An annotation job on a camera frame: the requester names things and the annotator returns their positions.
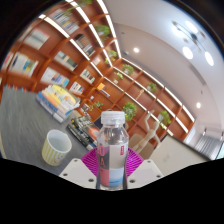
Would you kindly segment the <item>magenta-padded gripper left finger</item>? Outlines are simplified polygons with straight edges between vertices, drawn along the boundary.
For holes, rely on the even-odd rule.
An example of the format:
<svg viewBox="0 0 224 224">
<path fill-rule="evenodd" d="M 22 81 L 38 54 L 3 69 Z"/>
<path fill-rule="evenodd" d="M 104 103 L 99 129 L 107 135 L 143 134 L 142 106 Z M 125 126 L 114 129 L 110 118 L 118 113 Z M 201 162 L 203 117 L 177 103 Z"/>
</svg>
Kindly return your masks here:
<svg viewBox="0 0 224 224">
<path fill-rule="evenodd" d="M 96 148 L 87 152 L 81 159 L 73 158 L 60 174 L 61 178 L 89 189 L 96 188 L 97 176 Z"/>
</svg>

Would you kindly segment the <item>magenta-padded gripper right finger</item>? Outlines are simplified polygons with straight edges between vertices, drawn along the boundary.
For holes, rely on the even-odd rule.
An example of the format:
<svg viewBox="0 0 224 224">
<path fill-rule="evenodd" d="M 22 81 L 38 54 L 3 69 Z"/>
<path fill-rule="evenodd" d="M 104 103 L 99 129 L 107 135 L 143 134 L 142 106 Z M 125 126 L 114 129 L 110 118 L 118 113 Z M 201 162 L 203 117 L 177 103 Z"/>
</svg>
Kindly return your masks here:
<svg viewBox="0 0 224 224">
<path fill-rule="evenodd" d="M 144 160 L 131 148 L 128 149 L 126 160 L 126 182 L 128 189 L 143 187 L 162 177 L 163 174 L 153 160 Z"/>
</svg>

